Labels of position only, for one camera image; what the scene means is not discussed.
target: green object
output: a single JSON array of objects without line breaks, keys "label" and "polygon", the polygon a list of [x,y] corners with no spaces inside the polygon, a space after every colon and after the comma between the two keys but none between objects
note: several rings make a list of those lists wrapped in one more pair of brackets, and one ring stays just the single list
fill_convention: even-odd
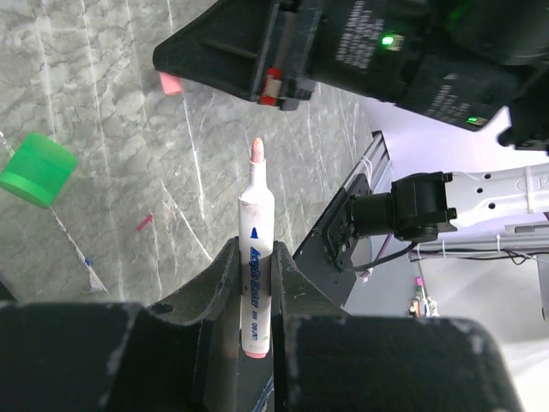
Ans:
[{"label": "green object", "polygon": [[392,45],[393,43],[395,43],[395,38],[394,38],[393,36],[384,36],[384,37],[381,39],[381,44],[382,44],[382,45],[390,46],[390,45]]},{"label": "green object", "polygon": [[0,186],[42,208],[49,208],[77,159],[46,136],[30,133],[0,173]]}]

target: marker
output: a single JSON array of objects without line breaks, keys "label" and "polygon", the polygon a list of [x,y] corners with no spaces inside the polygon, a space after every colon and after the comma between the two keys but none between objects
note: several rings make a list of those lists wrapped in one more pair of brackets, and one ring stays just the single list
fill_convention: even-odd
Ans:
[{"label": "marker", "polygon": [[238,240],[242,279],[242,349],[264,358],[270,347],[271,255],[275,237],[275,197],[267,187],[263,142],[251,147],[248,188],[238,198]]}]

